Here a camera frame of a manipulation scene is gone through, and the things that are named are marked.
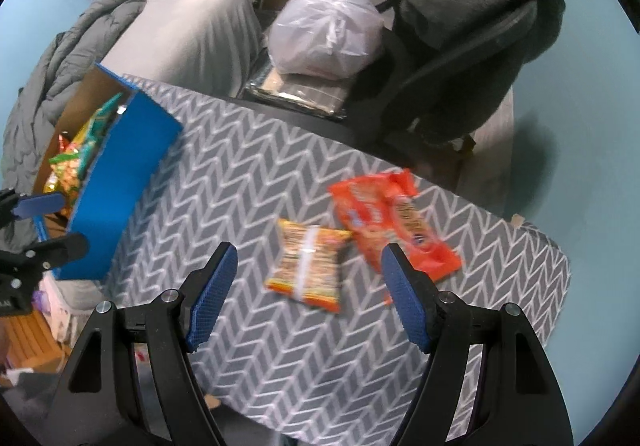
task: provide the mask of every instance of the wooden furniture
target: wooden furniture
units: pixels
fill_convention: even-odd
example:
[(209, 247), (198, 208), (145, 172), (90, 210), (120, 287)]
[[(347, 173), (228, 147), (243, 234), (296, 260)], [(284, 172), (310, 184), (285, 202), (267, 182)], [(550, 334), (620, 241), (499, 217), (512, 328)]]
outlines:
[(42, 314), (34, 310), (26, 316), (4, 319), (9, 336), (8, 366), (33, 368), (36, 372), (56, 372), (65, 360), (65, 353), (51, 336)]

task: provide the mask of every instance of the office chair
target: office chair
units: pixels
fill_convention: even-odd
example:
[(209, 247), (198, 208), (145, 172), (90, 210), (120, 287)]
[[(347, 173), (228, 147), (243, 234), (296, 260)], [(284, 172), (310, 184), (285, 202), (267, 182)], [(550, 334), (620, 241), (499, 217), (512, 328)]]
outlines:
[[(497, 64), (502, 68), (507, 65), (513, 71), (502, 72), (498, 80), (483, 79), (490, 82), (489, 87), (468, 91), (455, 105), (464, 108), (465, 101), (479, 98), (487, 119), (497, 109), (527, 55), (525, 44), (518, 42), (526, 37), (535, 22), (537, 3), (535, 0), (524, 2), (443, 50), (432, 51), (428, 57), (418, 60), (420, 54), (418, 57), (411, 54), (412, 39), (416, 36), (398, 19), (400, 1), (384, 0), (376, 5), (379, 12), (393, 8), (396, 24), (392, 30), (383, 31), (384, 56), (358, 76), (344, 105), (346, 117), (314, 119), (305, 122), (305, 127), (318, 135), (411, 167), (415, 163), (411, 155), (416, 151), (410, 151), (409, 146), (425, 146), (425, 140), (444, 143), (478, 127), (455, 115), (444, 122), (443, 115), (449, 114), (452, 107), (441, 104), (442, 94), (469, 79), (472, 82), (475, 76), (486, 77)], [(420, 66), (414, 70), (416, 60)], [(430, 112), (434, 110), (441, 114), (435, 117), (440, 127), (431, 140), (424, 134), (411, 134), (416, 123), (430, 127)], [(289, 122), (301, 126), (294, 119)], [(392, 137), (395, 133), (403, 134), (400, 142)]]

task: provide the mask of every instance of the cardboard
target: cardboard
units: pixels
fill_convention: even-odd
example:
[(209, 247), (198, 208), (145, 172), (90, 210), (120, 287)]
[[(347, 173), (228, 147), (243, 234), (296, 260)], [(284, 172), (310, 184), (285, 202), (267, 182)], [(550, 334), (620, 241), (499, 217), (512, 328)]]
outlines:
[(118, 115), (94, 158), (68, 224), (56, 215), (34, 219), (41, 240), (66, 232), (82, 233), (89, 241), (88, 254), (52, 271), (56, 279), (102, 279), (159, 161), (182, 129), (171, 115), (145, 93), (101, 66), (92, 68), (67, 103), (44, 154), (34, 193), (41, 193), (51, 169), (49, 159), (58, 153), (58, 136), (74, 137), (82, 125), (116, 93), (121, 92)]

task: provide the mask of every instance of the chip bag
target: chip bag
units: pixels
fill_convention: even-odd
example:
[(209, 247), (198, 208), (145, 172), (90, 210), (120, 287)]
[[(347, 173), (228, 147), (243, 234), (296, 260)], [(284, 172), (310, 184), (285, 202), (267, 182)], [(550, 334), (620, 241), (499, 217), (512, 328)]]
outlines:
[(350, 231), (279, 219), (282, 260), (265, 286), (307, 305), (340, 312), (338, 250)]
[(61, 191), (65, 194), (66, 206), (60, 211), (65, 218), (71, 215), (82, 181), (106, 135), (121, 96), (117, 93), (100, 106), (71, 142), (62, 135), (58, 136), (60, 153), (49, 159), (52, 173), (45, 183), (44, 192)]
[(335, 212), (353, 231), (366, 260), (380, 272), (383, 248), (397, 243), (414, 269), (438, 281), (462, 266), (460, 257), (427, 225), (411, 197), (418, 194), (408, 169), (354, 177), (329, 186)]

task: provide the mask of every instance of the chevron pattern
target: chevron pattern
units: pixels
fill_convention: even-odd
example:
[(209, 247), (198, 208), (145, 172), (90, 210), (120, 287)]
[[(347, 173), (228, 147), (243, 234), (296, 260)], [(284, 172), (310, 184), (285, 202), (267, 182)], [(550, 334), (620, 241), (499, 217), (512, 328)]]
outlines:
[[(108, 280), (118, 305), (180, 285), (221, 240), (239, 269), (208, 344), (192, 354), (205, 392), (238, 412), (318, 445), (386, 446), (426, 364), (385, 287), (350, 246), (342, 312), (331, 315), (263, 287), (279, 259), (278, 217), (336, 225), (327, 186), (391, 165), (253, 111), (169, 85), (132, 79), (179, 119), (183, 137), (139, 201)], [(419, 179), (418, 209), (463, 257), (439, 285), (470, 304), (523, 307), (546, 342), (564, 301), (564, 254), (533, 227), (515, 228)], [(453, 438), (466, 431), (481, 350), (470, 350)]]

